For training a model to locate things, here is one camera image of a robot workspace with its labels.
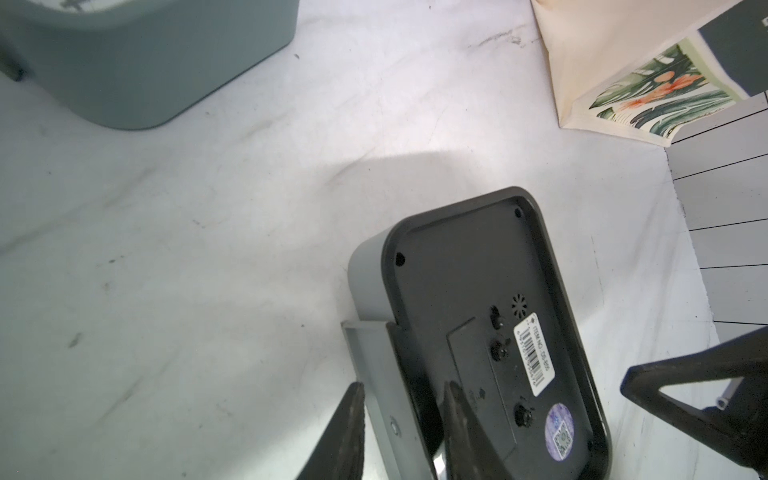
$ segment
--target white wooden panel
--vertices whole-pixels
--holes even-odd
[[[768,154],[681,178],[674,187],[688,230],[768,218]]]
[[[701,270],[715,321],[768,325],[768,266]]]
[[[715,127],[719,127],[722,124],[738,120],[761,110],[768,108],[768,101],[766,101],[766,95],[764,93],[755,95],[752,98],[740,101],[728,107],[724,110],[718,111],[714,115],[700,118],[693,123],[690,123],[680,128],[680,131],[674,136],[674,141],[678,142],[691,135],[700,134],[703,131],[711,130]]]
[[[768,154],[768,110],[742,118],[667,149],[672,178]]]
[[[761,328],[763,328],[762,325],[715,322],[715,330],[717,330],[717,337],[720,338],[720,343],[725,343],[728,340],[733,340],[738,336],[746,335],[749,332],[754,332]]]
[[[690,233],[701,268],[768,264],[768,220]]]

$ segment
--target stain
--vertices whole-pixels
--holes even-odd
[[[121,395],[120,398],[117,399],[112,404],[112,406],[109,407],[109,409],[107,409],[107,411],[99,418],[99,420],[96,421],[96,423],[101,423],[104,420],[106,420],[107,417],[112,415],[115,410],[117,410],[118,408],[120,408],[121,405],[126,403],[129,400],[130,397],[134,396],[134,394],[136,393],[136,389],[141,384],[141,380],[143,380],[143,379],[144,379],[144,377],[141,376],[135,382],[133,382],[131,384],[131,386],[129,386],[128,389],[125,392],[123,392],[123,395]]]
[[[85,2],[85,0],[64,0],[59,4],[62,8],[69,8],[72,7],[78,12],[82,12],[83,8],[80,6],[81,3]]]
[[[70,348],[70,349],[73,349],[73,348],[75,348],[76,346],[78,346],[78,344],[80,343],[80,340],[82,340],[82,338],[83,338],[83,334],[82,334],[82,332],[77,332],[77,333],[75,333],[75,335],[74,335],[74,338],[73,338],[73,339],[72,339],[72,341],[69,343],[69,345],[67,346],[67,348]]]
[[[148,179],[155,171],[157,171],[156,167],[144,168],[136,177],[126,182],[112,194],[107,195],[106,198],[104,198],[102,207],[110,208],[120,203],[121,200],[136,190],[136,188],[146,179]]]
[[[350,23],[360,22],[360,21],[363,21],[363,20],[368,20],[368,17],[367,16],[361,16],[361,15],[357,15],[357,16],[352,16],[352,15],[345,15],[345,16],[334,15],[334,16],[329,16],[329,17],[318,16],[318,17],[309,17],[309,18],[305,19],[303,22],[299,23],[299,25],[301,27],[306,27],[306,26],[315,25],[315,24],[325,24],[325,25],[328,25],[328,26],[348,25]]]
[[[600,298],[603,300],[603,306],[605,306],[605,292],[603,291],[603,279],[600,277],[600,264],[598,263],[598,251],[594,248],[594,237],[590,237],[592,240],[592,253],[594,254],[594,266],[598,269],[598,282],[600,282]]]
[[[364,153],[361,157],[358,157],[357,160],[354,160],[353,162],[350,162],[349,164],[345,165],[344,168],[342,168],[341,170],[337,171],[331,178],[326,180],[325,185],[329,186],[335,180],[338,180],[339,178],[343,177],[344,174],[346,174],[347,172],[352,170],[358,163],[360,163],[361,161],[365,160],[366,157],[368,157],[375,149],[376,149],[376,147],[371,148],[366,153]]]
[[[157,371],[157,376],[158,377],[162,376],[178,356],[179,356],[179,351],[176,350],[176,352],[174,352],[174,354],[170,356],[170,358],[166,360],[165,363],[163,363],[163,366],[160,367],[160,370]]]
[[[48,233],[65,226],[67,223],[73,221],[75,217],[80,213],[80,211],[83,210],[87,205],[87,203],[78,205],[77,207],[68,210],[61,216],[43,223],[40,227],[30,230],[27,233],[23,233],[17,237],[12,238],[10,241],[3,243],[0,245],[0,257],[12,252],[13,250],[16,250],[22,245],[31,243],[32,241],[37,240],[39,237],[43,237],[44,235],[47,235]]]
[[[474,46],[475,48],[480,48],[481,46],[483,46],[483,45],[485,45],[487,43],[490,43],[492,41],[507,40],[507,39],[511,43],[514,43],[515,45],[520,45],[522,40],[517,35],[513,35],[514,31],[515,31],[514,29],[507,30],[507,31],[502,31],[502,32],[497,33],[495,35],[491,35],[490,37],[488,37],[485,40],[481,41],[477,45],[470,45],[470,46]]]
[[[367,96],[368,92],[365,92],[365,94],[353,94],[349,96],[345,101],[341,102],[336,106],[336,110],[341,110],[342,108],[345,108],[347,105],[357,105],[359,103],[360,98],[365,98]]]
[[[238,140],[239,142],[244,142],[251,138],[252,136],[258,134],[261,131],[265,131],[266,129],[272,127],[277,122],[283,120],[288,114],[283,113],[281,115],[278,115],[275,118],[267,118],[266,120],[258,121],[255,124],[251,126],[251,128],[248,129]]]
[[[696,456],[694,458],[694,471],[690,474],[691,480],[696,478],[696,471],[699,469],[699,445],[694,443],[693,448],[696,449]]]
[[[216,410],[218,410],[219,412],[222,412],[223,414],[227,415],[228,417],[234,417],[235,416],[234,413],[232,413],[229,410],[225,409],[223,406],[219,405],[218,403],[216,404]]]
[[[529,45],[533,45],[533,44],[534,44],[534,43],[536,43],[537,41],[541,41],[541,37],[539,37],[539,38],[534,38],[534,39],[533,39],[533,40],[531,40],[530,42],[528,42],[528,43],[524,43],[524,44],[522,44],[522,45],[521,45],[521,44],[519,44],[519,43],[517,43],[517,45],[520,45],[520,48],[525,48],[525,47],[527,47],[527,46],[529,46]]]
[[[435,130],[437,130],[437,126],[440,123],[440,119],[442,118],[442,115],[445,113],[445,111],[448,110],[448,105],[445,106],[445,108],[442,109],[440,112],[440,115],[438,115],[437,120],[435,120],[435,126],[432,128],[432,133],[429,134],[429,139],[427,140],[427,145],[429,145],[429,142],[432,141],[432,135],[435,134]]]

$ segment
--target marble surface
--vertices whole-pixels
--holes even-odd
[[[290,45],[153,130],[0,78],[0,477],[294,478],[354,377],[353,249],[518,185],[611,477],[755,478],[620,395],[628,366],[717,334],[664,151],[558,129],[545,59],[526,0],[305,0]]]

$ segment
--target leaf print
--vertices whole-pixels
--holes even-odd
[[[613,120],[615,116],[613,107],[608,107],[598,114],[598,118],[605,118],[606,120]]]
[[[630,120],[630,125],[640,128],[647,122],[663,115],[669,115],[678,111],[688,111],[693,108],[709,104],[720,104],[722,100],[730,100],[730,97],[724,91],[708,91],[707,93],[694,95],[693,97],[681,98],[680,100],[669,101],[665,104],[649,108],[642,111]]]
[[[701,117],[706,117],[719,110],[722,110],[729,103],[733,102],[731,98],[725,94],[724,98],[718,98],[713,101],[708,101],[700,106],[694,108],[688,108],[686,111],[670,115],[669,117],[659,120],[650,128],[652,134],[661,135],[662,137],[669,137],[675,127],[689,123]]]
[[[652,92],[660,83],[686,74],[700,75],[700,72],[687,55],[680,50],[680,47],[674,45],[662,55],[627,75],[626,78],[622,78],[621,81],[611,85],[606,91],[598,95],[590,108],[638,98]]]

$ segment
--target botanical illustration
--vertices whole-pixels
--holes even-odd
[[[722,110],[731,97],[711,84],[678,45],[611,85],[590,106],[599,118],[662,137]]]

